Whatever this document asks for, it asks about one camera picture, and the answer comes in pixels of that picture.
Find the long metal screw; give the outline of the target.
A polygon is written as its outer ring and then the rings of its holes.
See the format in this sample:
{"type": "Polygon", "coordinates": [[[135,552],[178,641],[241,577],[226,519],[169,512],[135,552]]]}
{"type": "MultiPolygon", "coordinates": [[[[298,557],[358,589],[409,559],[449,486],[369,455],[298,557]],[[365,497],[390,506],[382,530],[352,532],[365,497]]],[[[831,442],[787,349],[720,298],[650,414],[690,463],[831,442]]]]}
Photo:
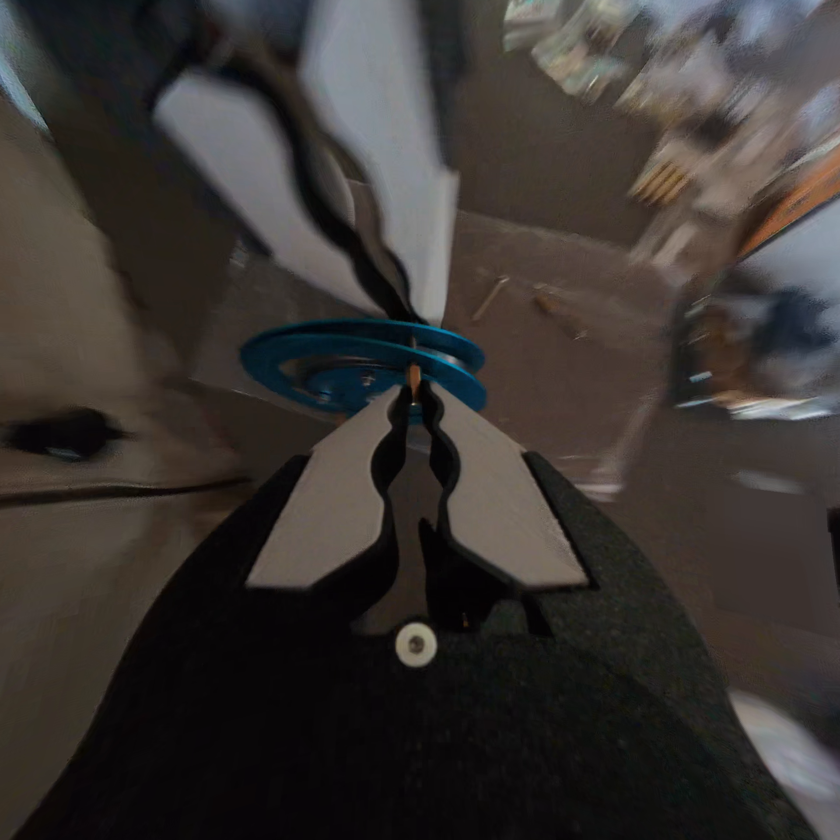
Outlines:
{"type": "Polygon", "coordinates": [[[502,289],[504,289],[507,286],[509,280],[510,277],[507,275],[499,276],[495,279],[492,287],[488,290],[487,294],[481,300],[479,306],[470,316],[471,323],[477,323],[485,316],[487,310],[490,308],[493,301],[497,299],[502,289]]]}

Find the person's beige jacket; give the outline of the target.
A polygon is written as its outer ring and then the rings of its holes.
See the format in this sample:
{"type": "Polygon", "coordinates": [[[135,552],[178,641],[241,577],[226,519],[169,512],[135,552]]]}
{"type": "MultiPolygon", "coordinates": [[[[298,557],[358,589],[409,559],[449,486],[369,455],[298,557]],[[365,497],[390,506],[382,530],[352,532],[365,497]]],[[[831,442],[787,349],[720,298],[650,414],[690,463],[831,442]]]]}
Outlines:
{"type": "Polygon", "coordinates": [[[146,613],[243,477],[145,329],[51,142],[2,96],[2,429],[95,408],[88,462],[2,445],[2,838],[66,768],[146,613]]]}

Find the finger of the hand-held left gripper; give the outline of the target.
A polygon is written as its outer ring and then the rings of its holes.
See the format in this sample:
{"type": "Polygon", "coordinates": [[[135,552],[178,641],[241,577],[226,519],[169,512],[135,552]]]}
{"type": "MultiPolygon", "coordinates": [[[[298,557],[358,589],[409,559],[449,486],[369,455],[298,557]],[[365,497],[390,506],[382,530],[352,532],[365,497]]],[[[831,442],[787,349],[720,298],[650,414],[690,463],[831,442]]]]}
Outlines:
{"type": "Polygon", "coordinates": [[[364,172],[289,68],[191,68],[161,92],[153,116],[281,268],[357,309],[413,317],[364,172]]]}
{"type": "Polygon", "coordinates": [[[385,243],[402,261],[416,312],[441,323],[459,176],[440,147],[417,2],[314,2],[301,81],[373,188],[385,243]]]}

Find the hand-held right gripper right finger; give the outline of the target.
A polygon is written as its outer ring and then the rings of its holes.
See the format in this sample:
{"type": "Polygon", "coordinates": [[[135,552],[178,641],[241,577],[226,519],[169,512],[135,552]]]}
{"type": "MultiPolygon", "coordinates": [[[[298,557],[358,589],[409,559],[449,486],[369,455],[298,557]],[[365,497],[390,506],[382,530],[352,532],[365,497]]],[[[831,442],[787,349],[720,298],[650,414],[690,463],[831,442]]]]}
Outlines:
{"type": "Polygon", "coordinates": [[[443,386],[417,391],[442,494],[418,526],[427,609],[448,632],[479,632],[502,602],[528,632],[549,632],[539,595],[589,589],[591,575],[529,453],[443,386]]]}

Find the blue round turntable assembly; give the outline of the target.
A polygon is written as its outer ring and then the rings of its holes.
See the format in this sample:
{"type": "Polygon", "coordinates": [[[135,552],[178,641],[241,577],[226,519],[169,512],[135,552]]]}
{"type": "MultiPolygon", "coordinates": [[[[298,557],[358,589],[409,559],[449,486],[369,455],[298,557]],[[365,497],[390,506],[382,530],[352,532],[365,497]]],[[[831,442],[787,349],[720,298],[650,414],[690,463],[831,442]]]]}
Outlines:
{"type": "Polygon", "coordinates": [[[342,318],[262,332],[239,349],[248,376],[282,398],[330,414],[354,415],[411,365],[474,411],[487,404],[478,372],[486,357],[467,338],[415,322],[342,318]]]}

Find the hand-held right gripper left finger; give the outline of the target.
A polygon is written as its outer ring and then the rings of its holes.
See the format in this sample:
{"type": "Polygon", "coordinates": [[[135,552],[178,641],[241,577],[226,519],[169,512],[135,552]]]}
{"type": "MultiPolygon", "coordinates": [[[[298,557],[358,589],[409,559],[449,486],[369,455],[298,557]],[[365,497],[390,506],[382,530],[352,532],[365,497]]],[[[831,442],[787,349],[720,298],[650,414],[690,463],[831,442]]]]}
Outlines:
{"type": "Polygon", "coordinates": [[[411,389],[394,385],[311,450],[245,585],[304,618],[352,622],[398,571],[388,490],[406,459],[411,389]]]}

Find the white and orange cardboard box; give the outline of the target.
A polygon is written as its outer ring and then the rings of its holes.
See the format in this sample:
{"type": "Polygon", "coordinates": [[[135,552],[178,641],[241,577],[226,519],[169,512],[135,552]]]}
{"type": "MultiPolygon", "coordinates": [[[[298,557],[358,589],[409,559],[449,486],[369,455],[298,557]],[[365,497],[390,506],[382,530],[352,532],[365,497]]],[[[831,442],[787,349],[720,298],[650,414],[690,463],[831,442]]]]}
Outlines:
{"type": "Polygon", "coordinates": [[[777,238],[787,228],[805,220],[814,211],[838,199],[839,147],[826,152],[805,167],[791,189],[770,205],[770,209],[746,235],[737,262],[777,238]]]}

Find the pile of small hardware bags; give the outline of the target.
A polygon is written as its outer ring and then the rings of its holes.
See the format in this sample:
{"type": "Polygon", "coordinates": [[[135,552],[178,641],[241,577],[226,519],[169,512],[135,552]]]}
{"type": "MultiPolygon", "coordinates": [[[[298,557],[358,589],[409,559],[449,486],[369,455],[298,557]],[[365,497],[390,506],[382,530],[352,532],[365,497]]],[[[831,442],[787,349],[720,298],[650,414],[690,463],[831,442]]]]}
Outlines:
{"type": "Polygon", "coordinates": [[[654,217],[634,248],[675,262],[838,150],[838,2],[509,2],[502,47],[571,98],[658,132],[628,189],[654,217]]]}

